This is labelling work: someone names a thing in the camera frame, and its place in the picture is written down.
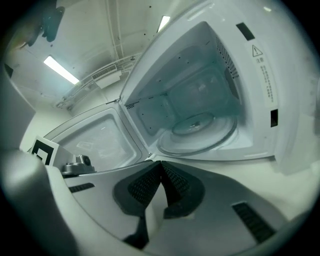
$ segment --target white ceiling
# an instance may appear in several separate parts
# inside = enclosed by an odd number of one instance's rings
[[[12,52],[12,80],[31,104],[54,105],[74,85],[47,67],[52,55],[79,80],[109,63],[142,52],[163,15],[171,20],[198,0],[58,0],[65,7],[56,39]]]

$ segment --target fluorescent light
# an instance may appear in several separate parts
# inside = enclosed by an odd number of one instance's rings
[[[160,26],[158,28],[157,33],[169,22],[170,17],[169,16],[162,16],[161,22],[160,22]]]
[[[271,12],[272,10],[268,7],[263,7],[263,9],[265,9],[267,12]]]
[[[78,79],[76,79],[72,74],[70,74],[63,66],[61,66],[54,58],[49,56],[45,59],[43,62],[46,64],[49,68],[53,69],[55,72],[57,72],[60,76],[64,77],[74,85],[79,82]]]

